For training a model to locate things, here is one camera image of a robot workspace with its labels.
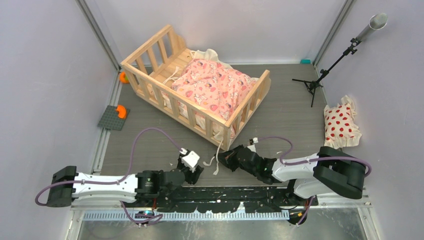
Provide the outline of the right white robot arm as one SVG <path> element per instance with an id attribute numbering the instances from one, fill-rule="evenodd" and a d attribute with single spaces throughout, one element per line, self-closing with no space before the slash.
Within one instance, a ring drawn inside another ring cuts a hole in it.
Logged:
<path id="1" fill-rule="evenodd" d="M 309 156 L 280 160 L 260 156 L 254 144 L 239 145 L 218 153 L 217 160 L 231 171 L 241 169 L 266 185 L 287 182 L 285 198 L 291 205 L 327 193 L 361 199 L 365 178 L 372 171 L 365 160 L 328 146 Z"/>

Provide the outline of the wooden slatted pet bed frame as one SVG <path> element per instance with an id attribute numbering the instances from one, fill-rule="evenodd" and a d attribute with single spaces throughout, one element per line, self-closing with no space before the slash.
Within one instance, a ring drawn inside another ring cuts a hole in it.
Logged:
<path id="1" fill-rule="evenodd" d="M 122 62 L 135 94 L 204 139 L 228 150 L 268 94 L 270 71 L 250 77 L 192 51 L 171 25 Z"/>

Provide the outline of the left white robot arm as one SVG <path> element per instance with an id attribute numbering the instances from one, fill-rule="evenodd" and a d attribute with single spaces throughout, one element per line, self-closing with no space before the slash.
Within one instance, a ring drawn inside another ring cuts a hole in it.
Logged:
<path id="1" fill-rule="evenodd" d="M 62 208 L 76 202 L 117 201 L 148 207 L 154 199 L 179 190 L 184 183 L 196 184 L 204 171 L 199 159 L 189 152 L 181 154 L 176 168 L 170 171 L 144 170 L 123 176 L 87 174 L 77 172 L 76 166 L 66 166 L 52 176 L 43 205 Z"/>

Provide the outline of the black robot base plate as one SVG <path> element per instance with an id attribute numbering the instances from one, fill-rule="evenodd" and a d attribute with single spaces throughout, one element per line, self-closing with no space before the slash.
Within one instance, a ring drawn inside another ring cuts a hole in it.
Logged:
<path id="1" fill-rule="evenodd" d="M 180 187 L 158 196 L 137 197 L 127 208 L 152 208 L 165 213 L 234 213 L 244 206 L 246 213 L 276 213 L 304 208 L 306 199 L 296 197 L 284 186 Z"/>

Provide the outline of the pink unicorn print cushion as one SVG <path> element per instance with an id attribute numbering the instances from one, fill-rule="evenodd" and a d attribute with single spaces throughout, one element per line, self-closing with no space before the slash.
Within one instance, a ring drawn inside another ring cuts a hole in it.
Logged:
<path id="1" fill-rule="evenodd" d="M 229 150 L 263 99 L 269 73 L 250 77 L 221 62 L 215 51 L 191 51 L 185 67 L 165 80 L 147 77 L 147 93 L 136 93 L 202 138 Z"/>

